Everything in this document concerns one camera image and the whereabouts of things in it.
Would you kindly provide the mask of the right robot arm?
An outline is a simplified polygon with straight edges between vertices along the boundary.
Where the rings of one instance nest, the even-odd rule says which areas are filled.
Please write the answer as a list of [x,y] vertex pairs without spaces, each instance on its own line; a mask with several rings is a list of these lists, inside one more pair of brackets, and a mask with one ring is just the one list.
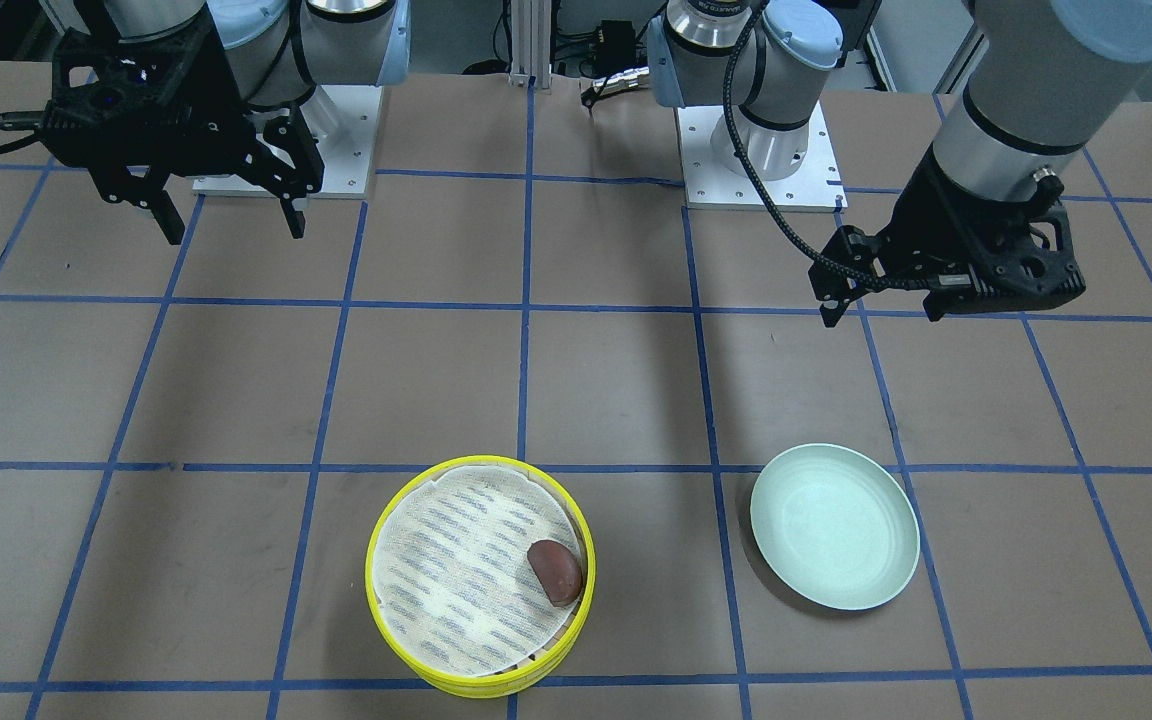
[[323,191],[308,104],[410,68],[407,1],[56,1],[61,26],[38,136],[109,204],[147,211],[179,245],[166,181],[234,176],[282,206],[294,238]]

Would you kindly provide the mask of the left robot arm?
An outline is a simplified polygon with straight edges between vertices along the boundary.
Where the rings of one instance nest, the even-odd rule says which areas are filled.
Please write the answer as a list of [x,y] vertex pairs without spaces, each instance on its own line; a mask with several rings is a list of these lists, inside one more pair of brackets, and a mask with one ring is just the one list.
[[1087,283],[1062,205],[1066,167],[1152,68],[1152,1],[967,1],[957,47],[923,82],[957,104],[899,194],[890,220],[844,225],[823,249],[791,229],[773,185],[823,150],[828,74],[876,1],[667,1],[644,29],[664,108],[713,115],[702,170],[736,204],[767,210],[812,260],[827,327],[879,291],[923,291],[929,320],[1029,313]]

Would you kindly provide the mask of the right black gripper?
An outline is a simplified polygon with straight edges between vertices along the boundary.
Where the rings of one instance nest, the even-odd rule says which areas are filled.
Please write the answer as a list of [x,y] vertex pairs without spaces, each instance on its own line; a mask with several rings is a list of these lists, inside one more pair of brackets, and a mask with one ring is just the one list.
[[61,10],[41,143],[113,200],[141,200],[170,247],[169,176],[238,176],[280,199],[291,238],[324,164],[297,111],[257,126],[209,10]]

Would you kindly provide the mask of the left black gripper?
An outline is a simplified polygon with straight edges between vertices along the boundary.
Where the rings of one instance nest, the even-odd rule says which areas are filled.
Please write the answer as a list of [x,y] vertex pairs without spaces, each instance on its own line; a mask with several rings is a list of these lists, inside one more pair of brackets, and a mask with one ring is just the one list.
[[867,295],[846,270],[882,266],[890,290],[924,290],[925,318],[952,311],[1043,311],[1078,300],[1087,283],[1076,262],[1058,174],[1039,169],[1020,202],[980,199],[960,188],[925,152],[876,234],[842,225],[809,270],[824,327]]

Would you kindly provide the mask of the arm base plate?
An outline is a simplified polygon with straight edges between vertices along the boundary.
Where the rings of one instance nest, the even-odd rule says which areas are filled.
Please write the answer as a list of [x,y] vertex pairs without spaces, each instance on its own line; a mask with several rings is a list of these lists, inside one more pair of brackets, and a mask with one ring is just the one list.
[[[376,146],[387,88],[320,85],[300,105],[302,118],[324,161],[323,199],[366,199],[374,170]],[[257,129],[287,114],[283,106],[250,111]],[[262,197],[270,192],[238,176],[187,176],[196,194]]]
[[[675,118],[685,205],[698,210],[761,209],[760,196],[733,156],[723,109],[694,106],[676,109]],[[823,105],[814,105],[809,122],[791,131],[755,126],[738,109],[733,120],[748,159],[778,210],[832,213],[849,206]]]

